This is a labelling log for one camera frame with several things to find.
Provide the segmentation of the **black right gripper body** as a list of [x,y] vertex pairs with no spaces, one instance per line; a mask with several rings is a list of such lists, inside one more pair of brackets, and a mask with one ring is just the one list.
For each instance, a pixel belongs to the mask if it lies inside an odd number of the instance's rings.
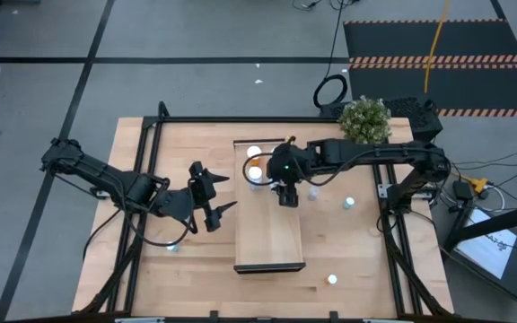
[[300,149],[287,142],[275,147],[267,162],[267,178],[281,180],[275,192],[278,196],[278,204],[281,206],[296,208],[299,204],[298,193],[295,184],[300,182],[306,174],[309,163],[309,153],[306,149]]

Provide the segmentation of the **black power adapter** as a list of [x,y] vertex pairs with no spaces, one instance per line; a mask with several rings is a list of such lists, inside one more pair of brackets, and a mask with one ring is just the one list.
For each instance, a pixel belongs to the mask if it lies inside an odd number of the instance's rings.
[[474,196],[472,188],[468,182],[455,180],[452,183],[452,191],[454,196],[460,201],[471,200]]

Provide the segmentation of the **white printed sheet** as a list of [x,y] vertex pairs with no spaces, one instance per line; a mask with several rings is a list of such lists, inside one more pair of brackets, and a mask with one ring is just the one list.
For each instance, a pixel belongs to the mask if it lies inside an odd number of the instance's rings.
[[509,230],[496,231],[460,242],[456,250],[497,279],[503,277],[517,235]]

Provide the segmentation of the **black hazard-striped floor mat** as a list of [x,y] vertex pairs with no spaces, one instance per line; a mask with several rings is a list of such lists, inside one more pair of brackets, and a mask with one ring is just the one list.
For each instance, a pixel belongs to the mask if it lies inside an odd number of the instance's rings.
[[349,21],[354,98],[432,100],[444,117],[517,117],[517,40],[504,19]]

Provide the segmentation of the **black stand leg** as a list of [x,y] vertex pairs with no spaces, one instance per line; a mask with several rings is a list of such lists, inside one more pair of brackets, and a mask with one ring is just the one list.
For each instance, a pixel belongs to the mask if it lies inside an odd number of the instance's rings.
[[458,215],[450,229],[446,240],[443,243],[442,250],[451,252],[459,242],[471,240],[481,236],[489,235],[502,230],[509,230],[517,227],[517,208],[506,214],[490,217],[479,223],[470,226],[466,225],[471,212],[474,210],[473,201],[467,200],[457,206]]

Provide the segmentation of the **black aluminium table frame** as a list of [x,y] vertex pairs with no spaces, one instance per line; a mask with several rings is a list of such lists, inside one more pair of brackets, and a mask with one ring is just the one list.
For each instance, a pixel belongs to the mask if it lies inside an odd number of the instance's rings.
[[[340,137],[334,122],[315,118],[169,117],[155,131],[147,118],[122,118],[109,163],[122,170],[153,170],[171,187],[183,188],[188,167],[199,161],[230,179],[216,186],[216,203],[235,198],[235,140],[295,136],[298,145]],[[377,185],[401,181],[407,165],[356,167],[321,186],[315,201],[298,187],[302,255],[298,272],[245,274],[234,270],[236,205],[215,232],[185,234],[169,218],[147,215],[140,222],[150,243],[139,249],[106,302],[107,310],[172,318],[344,319],[394,318],[411,312],[415,293],[376,228]],[[355,204],[345,209],[346,197]],[[167,246],[179,243],[178,252]],[[337,283],[328,284],[327,276]]]

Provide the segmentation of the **potted green artificial plant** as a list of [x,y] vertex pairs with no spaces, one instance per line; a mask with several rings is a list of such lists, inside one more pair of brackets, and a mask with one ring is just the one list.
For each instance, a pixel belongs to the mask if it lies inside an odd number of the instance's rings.
[[357,144],[380,144],[390,137],[390,118],[383,99],[362,95],[345,105],[337,122],[345,139]]

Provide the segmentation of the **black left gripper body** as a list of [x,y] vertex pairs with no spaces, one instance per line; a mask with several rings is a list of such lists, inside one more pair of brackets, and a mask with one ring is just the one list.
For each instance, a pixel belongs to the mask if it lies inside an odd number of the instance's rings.
[[198,232],[194,212],[202,209],[208,232],[221,227],[221,218],[210,205],[216,197],[214,184],[207,177],[208,169],[201,161],[194,161],[188,169],[190,178],[187,186],[179,190],[166,190],[158,197],[158,215],[169,216],[182,223],[188,231]]

